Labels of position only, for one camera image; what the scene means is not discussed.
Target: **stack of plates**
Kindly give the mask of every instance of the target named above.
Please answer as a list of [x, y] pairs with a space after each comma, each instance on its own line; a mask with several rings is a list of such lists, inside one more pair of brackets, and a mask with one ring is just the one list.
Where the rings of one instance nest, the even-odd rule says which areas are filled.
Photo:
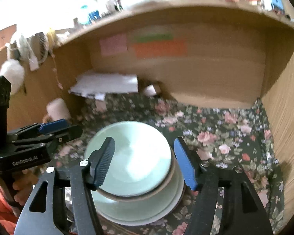
[[92, 191], [97, 212], [129, 226], [161, 219], [179, 203], [184, 179], [165, 137], [150, 125], [125, 121], [111, 124], [89, 142], [87, 159], [106, 137], [115, 153], [103, 185]]

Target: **red sleeve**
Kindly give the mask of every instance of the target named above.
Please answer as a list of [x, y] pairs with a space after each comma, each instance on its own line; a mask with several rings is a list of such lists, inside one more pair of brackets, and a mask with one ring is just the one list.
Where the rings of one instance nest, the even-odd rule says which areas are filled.
[[0, 223], [10, 235], [13, 235], [17, 217], [13, 214], [11, 207], [0, 194]]

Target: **floral tablecloth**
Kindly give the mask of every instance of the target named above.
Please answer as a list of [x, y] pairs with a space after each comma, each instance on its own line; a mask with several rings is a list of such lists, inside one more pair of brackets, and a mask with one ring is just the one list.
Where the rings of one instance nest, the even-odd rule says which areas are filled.
[[[174, 139], [181, 136], [201, 159], [210, 158], [217, 167], [242, 166], [267, 211], [274, 233], [282, 228], [282, 174], [274, 157], [269, 122], [260, 99], [250, 109], [211, 109], [139, 94], [111, 94], [106, 95], [104, 102], [87, 99], [82, 114], [79, 118], [84, 129], [82, 137], [62, 146], [48, 166], [70, 167], [77, 164], [83, 159], [89, 140], [109, 124], [144, 122], [158, 129], [171, 147]], [[221, 189], [212, 234], [219, 230], [223, 193]], [[196, 196], [196, 192], [187, 189], [181, 203], [171, 214], [149, 225], [128, 227], [102, 218], [103, 229], [110, 235], [182, 235]]]

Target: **white cylinder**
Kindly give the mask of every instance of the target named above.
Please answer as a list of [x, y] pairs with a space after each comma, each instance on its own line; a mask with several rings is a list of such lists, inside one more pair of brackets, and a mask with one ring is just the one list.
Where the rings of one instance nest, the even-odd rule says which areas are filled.
[[61, 98], [54, 99], [52, 102], [48, 103], [47, 112], [53, 121], [59, 119], [68, 120], [71, 118], [70, 112], [65, 102]]

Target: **screw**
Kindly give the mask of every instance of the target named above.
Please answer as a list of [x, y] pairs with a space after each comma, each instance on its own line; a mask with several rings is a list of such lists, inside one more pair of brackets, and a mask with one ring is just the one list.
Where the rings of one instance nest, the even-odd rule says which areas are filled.
[[88, 165], [88, 161], [87, 160], [80, 161], [80, 166], [81, 167], [84, 167], [84, 166], [87, 166], [87, 165]]
[[233, 169], [234, 169], [234, 171], [236, 173], [242, 173], [243, 172], [243, 169], [241, 167], [238, 167], [238, 166], [234, 167]]
[[54, 167], [50, 166], [46, 169], [47, 173], [51, 173], [54, 171]]
[[209, 162], [208, 161], [202, 161], [201, 162], [201, 166], [208, 167], [209, 166]]

